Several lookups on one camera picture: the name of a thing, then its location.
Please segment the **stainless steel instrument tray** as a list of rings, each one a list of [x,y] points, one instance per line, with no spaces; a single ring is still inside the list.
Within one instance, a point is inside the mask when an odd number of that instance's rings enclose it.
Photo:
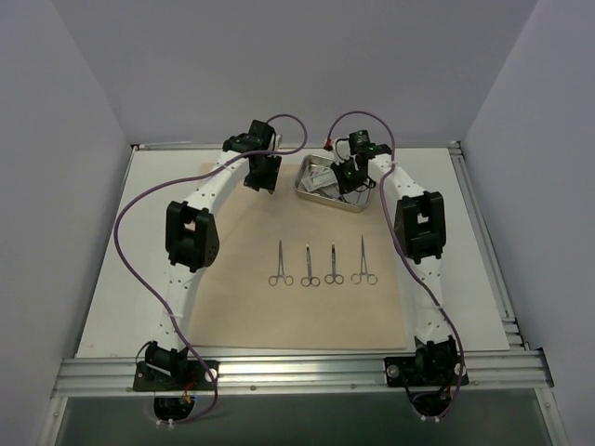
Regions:
[[[351,213],[361,213],[372,201],[373,189],[360,187],[348,193],[339,191],[331,169],[332,158],[310,154],[298,168],[294,189],[299,198]]]

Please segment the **beige surgical wrap cloth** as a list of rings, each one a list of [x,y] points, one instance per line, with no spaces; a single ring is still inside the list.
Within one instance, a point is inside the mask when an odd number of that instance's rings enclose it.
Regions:
[[[199,283],[189,339],[201,347],[397,349],[407,346],[398,283],[398,258],[380,200],[351,213],[301,199],[298,167],[285,164],[274,193],[237,186],[218,212],[218,256]],[[361,235],[376,285],[353,284],[360,269]],[[292,286],[268,279],[284,270]],[[331,242],[344,283],[326,284]],[[318,287],[304,287],[305,248],[311,248]]]

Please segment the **steel needle holder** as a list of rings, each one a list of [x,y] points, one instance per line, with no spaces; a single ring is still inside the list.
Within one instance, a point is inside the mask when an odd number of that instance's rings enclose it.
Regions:
[[[291,275],[285,273],[284,270],[284,251],[283,241],[278,242],[278,258],[277,258],[277,271],[272,274],[268,279],[269,286],[276,286],[278,283],[283,283],[285,286],[292,286],[294,278]]]

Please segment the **steel surgical scissors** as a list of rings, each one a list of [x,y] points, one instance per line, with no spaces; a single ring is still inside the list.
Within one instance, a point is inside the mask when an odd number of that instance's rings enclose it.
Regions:
[[[338,284],[341,285],[344,283],[345,279],[342,274],[337,271],[337,251],[336,251],[336,244],[331,242],[331,269],[330,272],[324,276],[324,281],[326,284]]]

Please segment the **steel forceps clamp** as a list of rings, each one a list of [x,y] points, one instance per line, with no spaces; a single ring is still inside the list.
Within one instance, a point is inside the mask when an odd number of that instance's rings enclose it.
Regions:
[[[367,267],[365,242],[363,235],[361,235],[360,269],[358,272],[354,272],[351,274],[350,280],[353,284],[361,284],[362,282],[366,282],[368,285],[376,285],[378,281],[377,275],[371,273]]]

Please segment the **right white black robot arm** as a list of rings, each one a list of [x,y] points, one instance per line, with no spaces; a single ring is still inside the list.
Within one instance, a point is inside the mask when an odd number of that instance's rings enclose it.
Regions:
[[[418,380],[431,384],[446,372],[446,362],[458,360],[459,336],[443,307],[441,259],[446,243],[444,199],[415,182],[399,166],[394,151],[370,140],[365,130],[347,138],[329,138],[331,169],[342,194],[377,186],[384,217],[397,255],[412,280],[415,302],[415,339],[419,351],[413,360]]]

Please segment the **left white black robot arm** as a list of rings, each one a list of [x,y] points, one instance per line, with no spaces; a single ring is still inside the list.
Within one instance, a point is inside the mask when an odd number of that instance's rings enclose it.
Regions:
[[[254,120],[249,129],[224,141],[215,165],[195,179],[197,189],[165,211],[165,250],[171,265],[165,315],[145,360],[158,361],[154,379],[166,389],[181,387],[188,376],[184,360],[189,341],[183,325],[192,315],[194,296],[205,269],[219,251],[216,216],[238,185],[274,193],[282,156],[270,121]]]

